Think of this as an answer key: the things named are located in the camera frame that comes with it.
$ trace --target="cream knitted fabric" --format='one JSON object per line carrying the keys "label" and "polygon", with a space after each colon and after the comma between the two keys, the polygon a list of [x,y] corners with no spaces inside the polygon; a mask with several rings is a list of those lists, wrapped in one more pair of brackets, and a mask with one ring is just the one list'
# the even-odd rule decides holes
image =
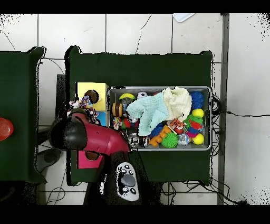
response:
{"label": "cream knitted fabric", "polygon": [[178,118],[181,122],[187,118],[191,110],[191,97],[185,88],[164,89],[163,100],[168,109],[167,120]]}

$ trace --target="controller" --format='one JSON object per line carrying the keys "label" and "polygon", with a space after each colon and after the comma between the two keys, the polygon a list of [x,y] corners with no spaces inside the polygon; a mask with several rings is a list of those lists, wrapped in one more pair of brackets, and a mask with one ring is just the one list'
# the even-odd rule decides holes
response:
{"label": "controller", "polygon": [[117,194],[122,199],[127,201],[137,201],[139,199],[136,173],[130,163],[123,162],[117,166],[116,186]]}

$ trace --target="small ball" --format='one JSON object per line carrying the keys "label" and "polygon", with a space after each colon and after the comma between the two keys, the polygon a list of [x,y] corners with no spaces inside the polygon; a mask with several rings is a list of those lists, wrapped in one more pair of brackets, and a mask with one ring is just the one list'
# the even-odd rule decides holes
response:
{"label": "small ball", "polygon": [[204,116],[204,111],[202,109],[195,109],[192,111],[194,117],[202,118]]}
{"label": "small ball", "polygon": [[192,138],[192,142],[196,145],[200,145],[204,142],[204,136],[199,133],[195,138]]}

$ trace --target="light blue knitted glove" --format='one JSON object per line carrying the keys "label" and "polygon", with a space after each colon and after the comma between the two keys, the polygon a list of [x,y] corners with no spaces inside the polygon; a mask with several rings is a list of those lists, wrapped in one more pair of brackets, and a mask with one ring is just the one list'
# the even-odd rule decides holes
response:
{"label": "light blue knitted glove", "polygon": [[128,105],[127,112],[134,118],[140,118],[139,136],[150,135],[151,131],[168,117],[162,92],[135,100]]}

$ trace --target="orange toy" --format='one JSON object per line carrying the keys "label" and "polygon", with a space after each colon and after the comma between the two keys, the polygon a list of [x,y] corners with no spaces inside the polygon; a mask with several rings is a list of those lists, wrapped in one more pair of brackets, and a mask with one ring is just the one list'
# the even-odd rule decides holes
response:
{"label": "orange toy", "polygon": [[162,142],[162,139],[165,138],[165,136],[167,134],[169,134],[171,132],[171,129],[167,126],[167,125],[164,125],[163,129],[160,131],[159,135],[158,136],[155,136],[153,137],[149,144],[151,144],[152,146],[154,147],[157,147],[158,146],[158,143],[161,143]]}

